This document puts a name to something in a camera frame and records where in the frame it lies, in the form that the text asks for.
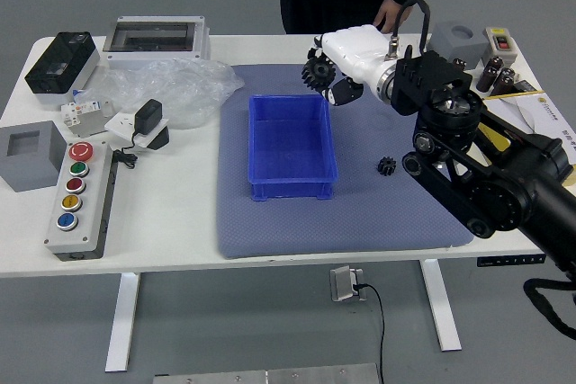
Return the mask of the person's left hand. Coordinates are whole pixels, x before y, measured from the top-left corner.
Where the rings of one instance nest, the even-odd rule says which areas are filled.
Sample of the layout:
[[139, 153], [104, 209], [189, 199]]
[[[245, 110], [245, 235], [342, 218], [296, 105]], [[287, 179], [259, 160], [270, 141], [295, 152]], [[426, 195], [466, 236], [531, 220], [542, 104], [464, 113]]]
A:
[[[391, 33], [394, 29], [396, 19], [401, 11], [401, 4], [394, 0], [383, 0], [376, 16], [373, 19], [373, 26], [376, 27], [381, 33]], [[406, 20], [410, 13], [402, 13], [400, 15], [400, 23]]]

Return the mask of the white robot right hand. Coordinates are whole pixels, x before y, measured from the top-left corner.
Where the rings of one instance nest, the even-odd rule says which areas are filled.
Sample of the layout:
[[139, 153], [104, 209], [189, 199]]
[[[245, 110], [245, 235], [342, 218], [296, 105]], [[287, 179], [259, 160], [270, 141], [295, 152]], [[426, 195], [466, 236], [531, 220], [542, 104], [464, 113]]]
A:
[[334, 106], [351, 103], [368, 88], [388, 103], [398, 56], [395, 39], [372, 25], [324, 33], [314, 39], [301, 78]]

